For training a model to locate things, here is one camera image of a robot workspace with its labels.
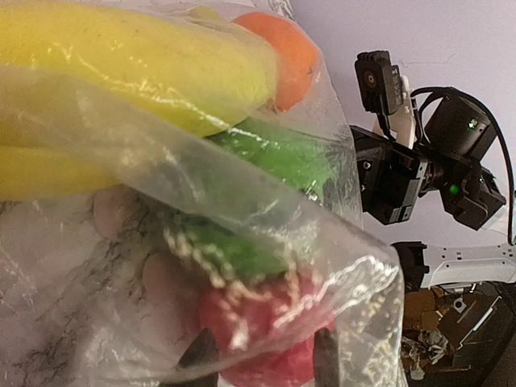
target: black cable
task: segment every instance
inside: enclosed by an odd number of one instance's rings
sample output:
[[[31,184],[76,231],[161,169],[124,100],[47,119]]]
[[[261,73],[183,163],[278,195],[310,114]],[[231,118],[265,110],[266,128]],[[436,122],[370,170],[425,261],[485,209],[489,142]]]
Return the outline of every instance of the black cable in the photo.
[[[512,162],[510,160],[509,148],[507,147],[506,139],[505,139],[503,132],[501,131],[500,125],[498,125],[498,122],[495,119],[493,113],[491,113],[491,110],[489,110],[488,107],[486,105],[484,105],[481,101],[479,101],[472,95],[469,95],[463,91],[455,89],[454,87],[422,87],[421,89],[417,89],[417,90],[413,91],[410,96],[412,98],[415,98],[420,94],[434,94],[435,99],[443,98],[446,95],[455,95],[459,98],[464,99],[465,101],[471,102],[473,105],[475,105],[480,110],[482,110],[485,113],[485,115],[487,115],[488,120],[491,122],[491,125],[493,125],[493,129],[497,134],[498,142],[500,143],[500,147],[501,147],[501,152],[503,153],[503,157],[504,157],[505,163],[506,163],[507,178],[509,179],[509,224],[507,226],[507,242],[509,243],[510,246],[514,246],[514,241],[513,241],[514,172],[513,172]]]

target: white plastic part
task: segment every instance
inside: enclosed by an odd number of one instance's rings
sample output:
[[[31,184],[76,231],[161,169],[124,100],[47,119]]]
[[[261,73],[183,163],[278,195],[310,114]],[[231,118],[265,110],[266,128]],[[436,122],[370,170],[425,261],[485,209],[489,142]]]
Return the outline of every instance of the white plastic part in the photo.
[[[516,282],[516,248],[509,244],[482,248],[438,248],[423,251],[424,264],[430,268],[421,287],[497,281]]]
[[[416,120],[414,118],[414,111],[412,110],[410,91],[409,78],[402,75],[403,106],[400,107],[396,113],[389,116],[391,131],[396,133],[396,142],[408,149],[412,149],[414,141],[416,140]],[[377,135],[384,136],[378,119],[372,131]]]

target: green led indicator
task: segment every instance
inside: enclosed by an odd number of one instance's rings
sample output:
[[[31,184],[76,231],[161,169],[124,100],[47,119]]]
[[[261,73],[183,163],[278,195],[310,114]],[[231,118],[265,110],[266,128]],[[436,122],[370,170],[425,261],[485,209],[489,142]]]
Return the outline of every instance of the green led indicator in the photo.
[[[475,119],[472,119],[469,124],[468,124],[468,129],[470,131],[474,131],[475,128],[476,128],[476,125],[478,125],[478,121],[476,121]]]
[[[449,191],[450,191],[450,194],[457,195],[459,193],[460,189],[457,185],[452,184],[452,185],[450,185]]]

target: white wall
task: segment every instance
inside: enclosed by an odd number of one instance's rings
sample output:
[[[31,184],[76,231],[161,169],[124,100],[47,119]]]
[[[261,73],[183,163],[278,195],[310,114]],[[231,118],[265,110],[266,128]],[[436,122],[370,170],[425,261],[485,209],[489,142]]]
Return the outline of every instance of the white wall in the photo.
[[[301,26],[324,51],[350,123],[371,127],[353,68],[356,54],[386,49],[413,87],[453,85],[492,110],[516,162],[516,2],[511,0],[292,0]],[[506,185],[500,149],[484,165]],[[412,219],[366,228],[386,242],[423,240],[449,246],[503,243],[502,235],[475,232],[443,211],[438,193],[420,199]]]

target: orange fruit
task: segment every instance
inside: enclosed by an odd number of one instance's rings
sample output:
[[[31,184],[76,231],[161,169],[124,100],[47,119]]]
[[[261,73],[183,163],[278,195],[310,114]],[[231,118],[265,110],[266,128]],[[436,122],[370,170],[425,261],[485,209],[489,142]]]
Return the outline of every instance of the orange fruit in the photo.
[[[280,57],[276,107],[286,111],[300,102],[308,92],[319,58],[319,50],[295,23],[280,16],[252,12],[235,23],[261,36]]]

